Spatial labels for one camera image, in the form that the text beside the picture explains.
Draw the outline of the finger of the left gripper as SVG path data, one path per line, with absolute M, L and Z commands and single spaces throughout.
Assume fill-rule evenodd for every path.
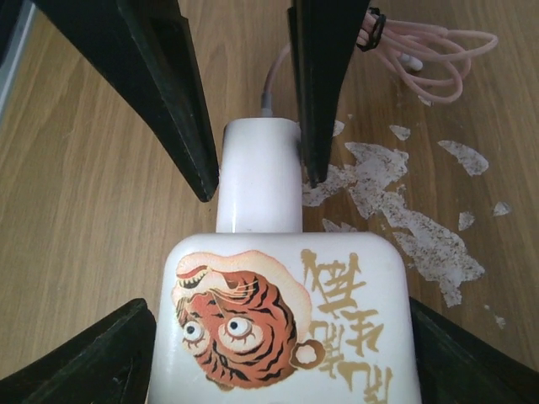
M 38 1 L 36 7 L 152 130 L 197 198 L 219 166 L 189 21 L 179 1 Z
M 312 187 L 328 176 L 340 91 L 369 4 L 295 0 L 287 10 L 302 159 Z

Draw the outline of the white usb charger plug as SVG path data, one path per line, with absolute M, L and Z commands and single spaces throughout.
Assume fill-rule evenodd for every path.
M 283 118 L 245 118 L 224 130 L 218 233 L 301 233 L 300 128 Z

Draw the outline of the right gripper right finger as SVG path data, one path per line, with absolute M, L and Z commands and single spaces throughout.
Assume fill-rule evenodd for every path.
M 537 403 L 538 372 L 409 300 L 423 403 Z

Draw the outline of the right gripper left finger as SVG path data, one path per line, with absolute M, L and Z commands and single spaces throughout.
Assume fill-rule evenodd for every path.
M 44 357 L 1 380 L 2 403 L 143 403 L 156 320 L 130 300 Z

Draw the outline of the white cube socket tiger sticker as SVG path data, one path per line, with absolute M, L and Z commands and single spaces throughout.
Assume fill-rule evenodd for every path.
M 369 232 L 199 234 L 164 266 L 151 403 L 419 403 L 403 260 Z

